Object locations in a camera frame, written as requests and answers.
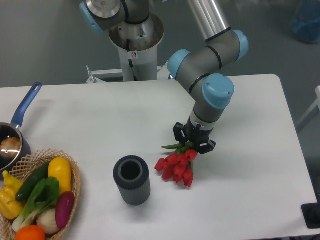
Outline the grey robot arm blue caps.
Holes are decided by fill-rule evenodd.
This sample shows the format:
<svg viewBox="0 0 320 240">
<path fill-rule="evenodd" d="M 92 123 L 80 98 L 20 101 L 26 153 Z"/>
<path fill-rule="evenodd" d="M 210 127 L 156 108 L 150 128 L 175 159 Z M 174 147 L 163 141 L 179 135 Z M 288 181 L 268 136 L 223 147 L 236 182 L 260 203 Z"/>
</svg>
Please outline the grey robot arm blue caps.
<svg viewBox="0 0 320 240">
<path fill-rule="evenodd" d="M 173 127 L 177 154 L 211 152 L 216 122 L 234 94 L 233 82 L 219 70 L 241 59 L 249 49 L 247 37 L 231 29 L 216 0 L 188 1 L 206 46 L 195 53 L 181 49 L 167 63 L 170 76 L 194 99 L 186 124 Z M 162 21 L 150 12 L 147 0 L 83 0 L 80 11 L 96 32 L 107 32 L 117 47 L 125 82 L 156 80 L 158 45 L 164 37 Z"/>
</svg>

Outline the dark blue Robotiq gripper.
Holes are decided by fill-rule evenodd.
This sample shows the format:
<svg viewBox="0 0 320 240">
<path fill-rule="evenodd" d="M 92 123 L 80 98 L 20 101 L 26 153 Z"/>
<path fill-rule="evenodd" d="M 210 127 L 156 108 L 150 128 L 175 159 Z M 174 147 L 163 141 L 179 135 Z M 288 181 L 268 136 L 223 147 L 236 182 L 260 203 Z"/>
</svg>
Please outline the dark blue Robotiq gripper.
<svg viewBox="0 0 320 240">
<path fill-rule="evenodd" d="M 199 154 L 207 154 L 212 152 L 216 147 L 216 142 L 209 139 L 213 130 L 206 130 L 203 125 L 193 125 L 187 122 L 184 126 L 182 123 L 177 122 L 173 127 L 175 140 L 181 145 L 184 145 L 187 139 L 196 145 L 196 151 Z"/>
</svg>

